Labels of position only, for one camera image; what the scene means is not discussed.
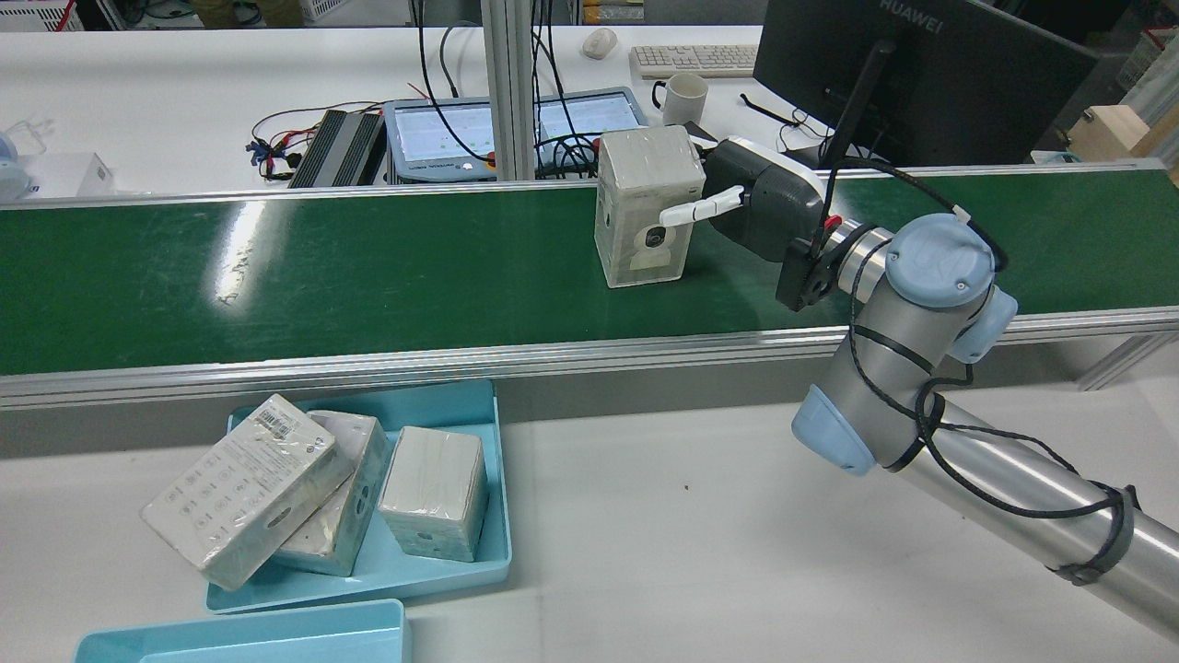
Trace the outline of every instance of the blue joint cap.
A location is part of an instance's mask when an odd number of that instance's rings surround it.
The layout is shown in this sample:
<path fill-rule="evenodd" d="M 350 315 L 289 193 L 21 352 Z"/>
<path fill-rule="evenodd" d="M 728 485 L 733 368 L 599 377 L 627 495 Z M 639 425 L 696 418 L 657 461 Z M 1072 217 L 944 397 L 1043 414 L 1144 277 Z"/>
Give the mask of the blue joint cap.
<path fill-rule="evenodd" d="M 1003 335 L 1003 330 L 1007 329 L 1007 324 L 1015 317 L 1019 309 L 1020 304 L 1015 297 L 995 288 L 974 324 L 954 341 L 954 346 L 947 354 L 962 363 L 977 362 L 990 352 L 999 337 Z"/>
<path fill-rule="evenodd" d="M 887 251 L 889 283 L 918 307 L 953 308 L 974 301 L 995 276 L 990 247 L 949 212 L 910 221 Z"/>
<path fill-rule="evenodd" d="M 790 422 L 790 431 L 806 448 L 856 477 L 863 477 L 876 465 L 876 458 L 856 429 L 815 385 Z"/>

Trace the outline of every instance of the white desk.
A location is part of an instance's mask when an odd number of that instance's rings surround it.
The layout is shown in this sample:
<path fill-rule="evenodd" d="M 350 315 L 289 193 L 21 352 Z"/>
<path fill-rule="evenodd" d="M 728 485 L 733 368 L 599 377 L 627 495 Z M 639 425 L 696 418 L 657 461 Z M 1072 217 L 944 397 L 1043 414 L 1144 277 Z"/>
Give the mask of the white desk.
<path fill-rule="evenodd" d="M 651 83 L 630 67 L 637 44 L 756 44 L 759 27 L 618 27 L 619 45 L 604 60 L 580 54 L 591 27 L 554 28 L 566 87 L 630 85 L 648 119 Z M 427 31 L 430 80 L 447 94 L 437 65 L 442 31 Z M 422 86 L 417 34 L 411 28 L 303 31 L 176 31 L 5 35 L 0 129 L 28 120 L 52 152 L 95 152 L 129 192 L 248 191 L 268 185 L 250 165 L 250 127 L 289 109 L 348 100 L 416 98 Z M 447 63 L 465 96 L 487 94 L 482 34 L 456 29 Z M 542 67 L 542 93 L 555 92 Z M 789 114 L 752 79 L 714 80 L 703 126 L 716 136 L 742 133 L 773 145 L 779 124 L 742 106 L 746 92 Z M 322 111 L 288 116 L 263 127 L 310 126 Z"/>
<path fill-rule="evenodd" d="M 1179 524 L 1179 346 L 1091 393 L 1053 354 L 1001 348 L 980 379 L 1002 388 L 949 398 L 1134 483 Z M 416 663 L 1175 661 L 907 483 L 852 478 L 793 441 L 790 401 L 824 363 L 501 382 L 511 577 L 408 600 Z M 132 409 L 216 432 L 230 406 L 173 419 L 191 407 Z M 90 427 L 150 434 L 133 418 Z M 137 516 L 199 453 L 0 461 L 0 661 L 60 663 L 91 630 L 208 617 L 197 573 Z"/>

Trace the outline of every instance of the computer mouse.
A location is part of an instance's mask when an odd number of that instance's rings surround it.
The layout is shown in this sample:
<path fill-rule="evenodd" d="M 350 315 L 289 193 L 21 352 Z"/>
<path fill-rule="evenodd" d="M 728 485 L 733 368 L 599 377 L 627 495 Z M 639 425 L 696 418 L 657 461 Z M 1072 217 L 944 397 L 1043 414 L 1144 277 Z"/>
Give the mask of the computer mouse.
<path fill-rule="evenodd" d="M 587 58 L 600 60 L 618 45 L 618 35 L 608 27 L 599 27 L 590 33 L 585 44 L 581 45 L 581 53 Z"/>

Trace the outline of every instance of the blue plastic bin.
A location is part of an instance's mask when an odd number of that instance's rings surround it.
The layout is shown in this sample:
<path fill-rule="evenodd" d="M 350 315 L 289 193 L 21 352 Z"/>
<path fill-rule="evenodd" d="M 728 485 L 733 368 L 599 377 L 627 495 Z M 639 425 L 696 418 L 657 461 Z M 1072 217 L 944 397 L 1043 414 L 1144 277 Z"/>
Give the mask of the blue plastic bin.
<path fill-rule="evenodd" d="M 95 631 L 74 663 L 409 663 L 411 643 L 389 599 Z"/>
<path fill-rule="evenodd" d="M 380 517 L 368 533 L 348 578 L 296 571 L 266 563 L 242 589 L 225 591 L 209 585 L 205 608 L 211 612 L 242 612 L 298 604 L 340 603 L 375 598 L 408 598 L 502 582 L 512 563 L 503 452 L 500 442 L 495 389 L 486 380 L 370 392 L 296 401 L 308 409 L 332 409 L 376 416 L 386 434 L 396 440 L 403 426 L 442 428 L 479 435 L 487 465 L 488 503 L 483 531 L 474 562 L 452 562 L 406 554 Z M 252 408 L 230 416 L 232 428 Z"/>

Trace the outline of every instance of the monitor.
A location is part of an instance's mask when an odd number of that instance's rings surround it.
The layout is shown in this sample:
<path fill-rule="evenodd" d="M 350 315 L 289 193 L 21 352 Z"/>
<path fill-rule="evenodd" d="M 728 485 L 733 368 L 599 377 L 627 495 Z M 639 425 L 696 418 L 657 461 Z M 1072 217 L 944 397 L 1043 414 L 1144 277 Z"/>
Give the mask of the monitor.
<path fill-rule="evenodd" d="M 388 125 L 390 170 L 399 182 L 476 182 L 495 179 L 495 171 L 474 159 L 454 139 L 439 118 L 446 116 L 450 129 L 476 153 L 494 150 L 492 106 L 487 97 L 439 99 L 435 109 L 428 99 L 390 101 L 384 106 Z M 597 136 L 606 131 L 646 125 L 643 110 L 626 87 L 566 92 L 545 97 L 536 107 L 538 166 L 559 165 L 556 146 L 546 143 L 572 133 Z"/>
<path fill-rule="evenodd" d="M 1023 163 L 1096 55 L 974 0 L 770 0 L 753 77 L 894 165 Z"/>

